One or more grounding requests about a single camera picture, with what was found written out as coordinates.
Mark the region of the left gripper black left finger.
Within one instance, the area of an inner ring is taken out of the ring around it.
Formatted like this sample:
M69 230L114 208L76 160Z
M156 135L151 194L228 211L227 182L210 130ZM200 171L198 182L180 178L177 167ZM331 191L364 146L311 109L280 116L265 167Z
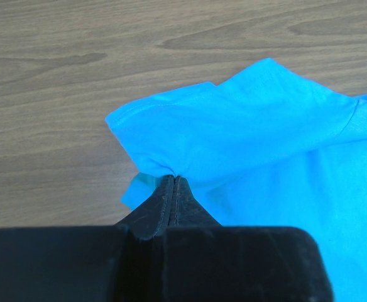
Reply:
M115 225L0 228L0 301L151 301L173 177Z

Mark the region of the turquoise t shirt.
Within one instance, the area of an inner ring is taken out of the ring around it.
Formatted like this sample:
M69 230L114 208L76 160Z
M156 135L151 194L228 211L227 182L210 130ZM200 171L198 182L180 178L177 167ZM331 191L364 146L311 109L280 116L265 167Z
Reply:
M125 104L106 123L139 171L126 206L162 176L184 177L223 225L310 233L336 301L367 301L367 94L339 94L264 59L219 85Z

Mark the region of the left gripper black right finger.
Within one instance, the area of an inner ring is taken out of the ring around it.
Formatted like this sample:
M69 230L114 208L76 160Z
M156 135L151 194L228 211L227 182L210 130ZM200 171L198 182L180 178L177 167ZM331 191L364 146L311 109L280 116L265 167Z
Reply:
M305 231L221 226L182 177L165 176L163 301L332 301L319 248Z

